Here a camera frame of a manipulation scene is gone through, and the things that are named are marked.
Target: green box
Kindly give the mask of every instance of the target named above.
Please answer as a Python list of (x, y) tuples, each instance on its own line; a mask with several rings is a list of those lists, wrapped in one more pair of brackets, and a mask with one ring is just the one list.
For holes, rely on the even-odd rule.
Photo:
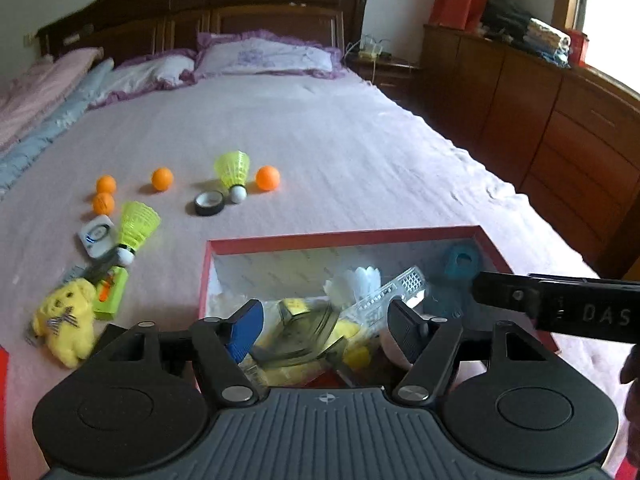
[(111, 267), (95, 287), (94, 314), (97, 319), (112, 321), (118, 313), (129, 273), (124, 267)]

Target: shuttlecock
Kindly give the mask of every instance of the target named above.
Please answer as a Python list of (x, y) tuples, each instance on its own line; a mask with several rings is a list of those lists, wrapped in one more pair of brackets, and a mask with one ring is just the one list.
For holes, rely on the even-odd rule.
[(160, 217), (142, 202), (125, 202), (118, 233), (118, 259), (124, 267), (133, 262), (136, 251), (160, 225)]
[(324, 282), (324, 293), (335, 308), (345, 309), (380, 288), (380, 271), (374, 267), (358, 267)]
[(239, 204), (246, 198), (246, 177), (249, 174), (249, 155), (243, 152), (229, 152), (215, 161), (213, 169), (222, 184), (229, 190), (231, 202)]

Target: blue plastic item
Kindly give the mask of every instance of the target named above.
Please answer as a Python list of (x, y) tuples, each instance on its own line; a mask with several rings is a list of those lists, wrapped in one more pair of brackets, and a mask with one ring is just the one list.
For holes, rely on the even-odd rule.
[(262, 332), (264, 323), (262, 303), (257, 300), (250, 300), (250, 302), (253, 302), (253, 304), (242, 317), (234, 321), (236, 317), (234, 315), (229, 319), (229, 322), (234, 322), (234, 325), (231, 329), (231, 338), (226, 345), (226, 350), (236, 363), (242, 362), (255, 340), (258, 339), (260, 332)]
[(469, 285), (482, 268), (478, 249), (457, 244), (449, 251), (442, 275), (430, 278), (429, 295), (422, 300), (422, 312), (447, 319), (462, 317), (470, 301)]

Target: wooden dresser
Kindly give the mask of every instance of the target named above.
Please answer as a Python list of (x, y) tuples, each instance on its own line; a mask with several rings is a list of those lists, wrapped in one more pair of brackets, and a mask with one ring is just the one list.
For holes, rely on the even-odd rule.
[(585, 69), (425, 26), (425, 120), (518, 192), (602, 276), (640, 256), (640, 102)]

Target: roll of tape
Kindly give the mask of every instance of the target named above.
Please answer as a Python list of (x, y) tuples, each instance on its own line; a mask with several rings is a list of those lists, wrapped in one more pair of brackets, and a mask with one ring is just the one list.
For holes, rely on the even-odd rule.
[(199, 216), (217, 215), (225, 208), (225, 196), (219, 191), (207, 191), (200, 193), (193, 200), (193, 205)]

